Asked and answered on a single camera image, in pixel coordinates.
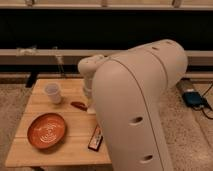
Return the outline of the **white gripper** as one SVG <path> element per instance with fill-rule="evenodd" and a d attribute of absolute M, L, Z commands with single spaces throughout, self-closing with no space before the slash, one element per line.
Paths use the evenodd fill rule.
<path fill-rule="evenodd" d="M 92 105 L 92 79 L 91 78 L 87 78 L 87 77 L 84 78 L 83 92 L 88 99 L 88 105 L 91 106 Z M 82 102 L 73 101 L 71 102 L 71 105 L 82 111 L 87 111 L 87 106 Z"/>

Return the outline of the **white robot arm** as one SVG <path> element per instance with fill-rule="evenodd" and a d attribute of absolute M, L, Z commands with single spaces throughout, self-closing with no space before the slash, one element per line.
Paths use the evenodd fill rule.
<path fill-rule="evenodd" d="M 169 39 L 79 61 L 88 111 L 96 115 L 114 171 L 174 171 L 158 101 L 187 65 L 183 47 Z"/>

